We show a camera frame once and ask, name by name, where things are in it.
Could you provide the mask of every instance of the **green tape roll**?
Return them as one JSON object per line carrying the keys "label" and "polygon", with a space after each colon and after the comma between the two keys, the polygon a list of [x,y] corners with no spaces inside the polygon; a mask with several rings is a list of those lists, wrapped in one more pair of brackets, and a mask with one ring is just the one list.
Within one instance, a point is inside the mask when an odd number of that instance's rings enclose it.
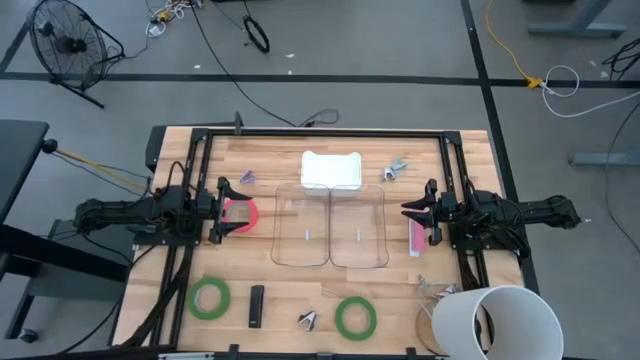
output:
{"label": "green tape roll", "polygon": [[[211,311],[202,311],[200,305],[198,303],[198,298],[200,296],[200,291],[206,286],[215,286],[220,290],[220,303],[218,307]],[[214,277],[203,277],[198,280],[191,289],[189,289],[189,294],[187,295],[187,305],[189,306],[189,311],[193,316],[197,317],[200,320],[214,320],[222,316],[227,309],[229,309],[229,304],[231,304],[231,291],[229,291],[229,286],[222,279],[214,278]]]}
{"label": "green tape roll", "polygon": [[[345,310],[351,305],[362,305],[365,310],[367,310],[367,314],[369,315],[369,327],[367,327],[363,332],[354,333],[344,326],[344,321],[342,319],[342,315]],[[344,336],[346,339],[351,341],[363,341],[373,335],[376,331],[376,325],[378,324],[378,319],[376,318],[376,309],[373,308],[373,305],[367,299],[360,296],[352,296],[344,299],[338,308],[336,309],[336,328],[340,332],[340,335]]]}

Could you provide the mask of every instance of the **white bucket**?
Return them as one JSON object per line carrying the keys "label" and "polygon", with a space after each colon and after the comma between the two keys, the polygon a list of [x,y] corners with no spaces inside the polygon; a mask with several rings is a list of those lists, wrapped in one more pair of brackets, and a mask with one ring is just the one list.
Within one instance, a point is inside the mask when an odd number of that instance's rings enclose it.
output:
{"label": "white bucket", "polygon": [[[486,355],[475,333],[480,305],[494,327],[493,345]],[[519,286],[449,295],[436,305],[432,327],[438,345],[457,360],[560,360],[564,350],[560,322],[551,307]]]}

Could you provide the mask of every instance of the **concrete floor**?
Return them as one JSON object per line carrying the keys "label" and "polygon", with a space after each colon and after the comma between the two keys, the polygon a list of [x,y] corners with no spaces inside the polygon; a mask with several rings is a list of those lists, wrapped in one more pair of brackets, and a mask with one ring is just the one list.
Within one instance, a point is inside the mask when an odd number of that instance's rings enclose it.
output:
{"label": "concrete floor", "polygon": [[[149,0],[159,5],[161,0]],[[0,14],[0,48],[13,41],[34,0],[6,0]],[[143,0],[78,0],[104,28],[122,40],[128,54],[144,46]],[[536,76],[556,64],[574,67],[585,79],[599,80],[608,71],[599,63],[637,37],[640,4],[612,2],[602,21],[619,22],[629,30],[619,39],[581,40],[530,36],[525,22],[562,19],[573,6],[541,6],[495,0],[494,30]],[[236,19],[241,3],[221,5]],[[490,78],[519,79],[510,58],[488,37],[484,27],[486,0],[471,7]],[[436,0],[268,0],[251,1],[253,16],[267,31],[272,53],[263,56],[245,47],[244,35],[213,6],[199,12],[214,49],[234,74],[403,75],[477,77],[460,3]],[[221,74],[198,33],[193,15],[172,22],[152,39],[139,58],[115,68],[129,74]],[[9,72],[43,73],[28,37]],[[640,79],[640,66],[625,77]],[[479,86],[411,84],[243,83],[261,105],[288,119],[301,121],[322,108],[341,113],[338,127],[487,129],[489,122]],[[542,296],[558,315],[568,356],[611,359],[640,357],[636,344],[640,319],[640,258],[607,216],[601,168],[574,168],[574,151],[606,151],[634,101],[576,118],[555,117],[544,107],[540,90],[494,87],[493,94],[521,200],[563,194],[572,199],[583,219],[577,229],[562,231],[528,227]],[[566,100],[552,99],[559,111],[571,113],[622,97],[633,90],[583,89]],[[51,125],[50,137],[61,147],[95,161],[144,172],[146,139],[152,126],[229,121],[234,111],[247,125],[279,123],[247,102],[233,84],[220,82],[106,81],[89,93],[104,102],[99,110],[64,89],[41,81],[0,81],[0,118],[41,120]],[[640,151],[637,113],[621,135],[618,151]],[[640,211],[636,169],[612,169],[612,210],[630,234]],[[8,223],[46,233],[56,218],[70,218],[89,197],[129,199],[113,188],[59,159],[41,156],[34,166]],[[0,284],[0,326],[10,317],[24,279],[7,277]],[[97,324],[110,304],[95,301],[43,299],[27,319],[42,331],[42,340],[26,345],[0,340],[0,357],[48,354],[68,346]],[[83,349],[106,344],[110,323]]]}

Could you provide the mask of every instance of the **black floor stripe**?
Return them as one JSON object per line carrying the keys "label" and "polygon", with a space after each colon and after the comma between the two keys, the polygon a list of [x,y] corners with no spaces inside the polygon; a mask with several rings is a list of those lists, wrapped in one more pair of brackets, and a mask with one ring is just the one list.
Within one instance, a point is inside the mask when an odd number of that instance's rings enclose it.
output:
{"label": "black floor stripe", "polygon": [[28,22],[25,21],[24,24],[22,24],[20,31],[18,31],[16,37],[11,42],[11,45],[9,45],[7,51],[4,53],[4,57],[0,62],[0,73],[4,73],[5,71],[7,71],[9,64],[11,64],[11,60],[13,60],[13,57],[16,55],[16,52],[18,52],[18,49],[22,44],[22,40],[24,40],[24,37],[27,36],[27,32],[29,32],[29,25]]}
{"label": "black floor stripe", "polygon": [[[49,81],[46,73],[6,72],[0,80]],[[395,75],[233,75],[237,82],[255,83],[345,83],[345,84],[426,84],[426,85],[480,85],[478,79],[437,76]],[[112,74],[103,81],[141,82],[231,82],[224,74]]]}
{"label": "black floor stripe", "polygon": [[[469,35],[469,42],[471,43],[473,60],[475,61],[476,69],[478,70],[480,88],[482,90],[482,97],[484,98],[484,104],[487,110],[487,117],[489,119],[489,127],[491,128],[493,144],[496,149],[498,166],[500,168],[500,173],[502,174],[502,183],[504,184],[505,196],[509,200],[517,202],[518,194],[516,192],[516,184],[513,180],[511,164],[509,163],[509,156],[507,155],[507,147],[504,141],[504,136],[502,134],[500,120],[498,119],[498,110],[496,108],[495,100],[493,99],[491,84],[489,82],[489,75],[487,74],[487,68],[484,64],[484,57],[482,56],[482,49],[480,48],[480,41],[476,32],[476,25],[473,21],[471,6],[469,5],[469,0],[460,0],[460,3],[462,4],[464,21],[467,25],[467,34]],[[538,279],[536,277],[535,269],[533,268],[533,260],[531,256],[529,256],[522,262],[522,277],[525,286],[529,290],[540,293],[540,290],[538,288]]]}
{"label": "black floor stripe", "polygon": [[[421,84],[480,86],[480,80],[460,77],[405,76],[405,75],[233,75],[237,82],[254,83],[334,83],[334,84]],[[49,81],[46,73],[0,72],[0,80]],[[104,81],[123,82],[231,82],[224,74],[112,74]],[[489,79],[491,87],[525,88],[525,80]],[[552,88],[574,88],[572,80],[550,80]],[[581,89],[640,89],[640,81],[583,80]]]}

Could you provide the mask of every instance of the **clear plastic container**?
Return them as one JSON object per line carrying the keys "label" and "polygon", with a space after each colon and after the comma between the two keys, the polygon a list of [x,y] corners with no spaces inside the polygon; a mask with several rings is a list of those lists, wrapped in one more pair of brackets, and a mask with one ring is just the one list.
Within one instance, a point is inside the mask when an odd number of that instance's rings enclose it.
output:
{"label": "clear plastic container", "polygon": [[320,266],[329,260],[329,188],[283,184],[276,189],[271,260]]}
{"label": "clear plastic container", "polygon": [[389,262],[384,191],[379,186],[331,190],[331,262],[347,268],[384,267]]}

